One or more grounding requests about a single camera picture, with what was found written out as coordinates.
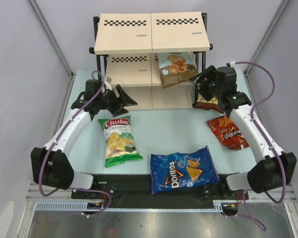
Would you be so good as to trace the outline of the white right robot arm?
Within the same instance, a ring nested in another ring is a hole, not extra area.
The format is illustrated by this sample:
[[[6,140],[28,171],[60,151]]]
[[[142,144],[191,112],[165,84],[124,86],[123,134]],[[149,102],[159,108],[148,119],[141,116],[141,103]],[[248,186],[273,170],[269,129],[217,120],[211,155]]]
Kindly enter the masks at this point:
[[[244,92],[237,89],[237,72],[231,64],[215,68],[213,65],[190,78],[198,93],[206,100],[216,98],[219,108],[237,125],[249,144],[256,165],[248,172],[226,177],[219,186],[219,193],[231,199],[238,190],[266,193],[275,188],[286,188],[294,174],[297,159],[292,152],[285,152],[269,135],[255,107]]]

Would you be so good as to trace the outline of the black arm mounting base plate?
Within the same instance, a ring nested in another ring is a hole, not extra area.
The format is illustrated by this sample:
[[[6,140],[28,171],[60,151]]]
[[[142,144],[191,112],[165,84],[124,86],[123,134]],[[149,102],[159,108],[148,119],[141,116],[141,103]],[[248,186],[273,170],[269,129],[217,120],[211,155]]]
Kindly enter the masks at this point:
[[[94,175],[92,190],[110,194],[110,208],[119,209],[206,209],[213,203],[236,203],[242,197],[242,190],[229,191],[224,183],[226,175],[220,175],[220,182],[181,188],[175,191],[151,193],[151,175]]]

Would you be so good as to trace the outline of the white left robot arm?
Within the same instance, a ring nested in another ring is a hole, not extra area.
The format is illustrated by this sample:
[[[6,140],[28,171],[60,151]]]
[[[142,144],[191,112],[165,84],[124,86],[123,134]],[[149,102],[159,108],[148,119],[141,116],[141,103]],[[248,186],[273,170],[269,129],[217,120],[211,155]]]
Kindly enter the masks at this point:
[[[137,102],[119,84],[111,87],[106,80],[87,80],[85,90],[72,103],[60,129],[42,148],[35,147],[30,154],[33,179],[39,189],[42,190],[44,185],[56,190],[82,189],[87,197],[95,198],[100,186],[93,182],[92,175],[76,172],[68,155],[80,134],[100,111],[107,110],[117,117],[128,113],[126,107],[136,105]]]

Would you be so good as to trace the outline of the brown Chuba chips bag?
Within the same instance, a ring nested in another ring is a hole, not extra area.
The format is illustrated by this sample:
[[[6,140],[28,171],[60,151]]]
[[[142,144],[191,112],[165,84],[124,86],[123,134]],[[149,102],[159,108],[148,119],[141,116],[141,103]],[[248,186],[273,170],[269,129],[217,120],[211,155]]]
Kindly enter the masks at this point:
[[[219,108],[219,103],[216,98],[212,98],[209,101],[207,101],[202,95],[199,93],[197,94],[197,99],[194,104],[194,108],[197,109],[203,109],[206,111],[213,110],[219,113],[223,113],[223,111]]]

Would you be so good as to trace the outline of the light blue brown chips bag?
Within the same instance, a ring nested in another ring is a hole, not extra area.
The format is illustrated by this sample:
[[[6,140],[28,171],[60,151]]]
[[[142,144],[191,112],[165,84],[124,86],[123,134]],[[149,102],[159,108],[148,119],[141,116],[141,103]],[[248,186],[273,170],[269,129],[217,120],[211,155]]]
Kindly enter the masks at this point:
[[[189,81],[198,75],[192,52],[156,53],[162,89]]]

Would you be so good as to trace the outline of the blue Doritos bag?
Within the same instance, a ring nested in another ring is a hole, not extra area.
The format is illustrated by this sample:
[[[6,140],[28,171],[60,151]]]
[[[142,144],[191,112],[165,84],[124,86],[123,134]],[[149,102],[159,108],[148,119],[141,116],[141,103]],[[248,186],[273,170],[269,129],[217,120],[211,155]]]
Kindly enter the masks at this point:
[[[193,153],[152,154],[151,193],[219,183],[208,146]]]

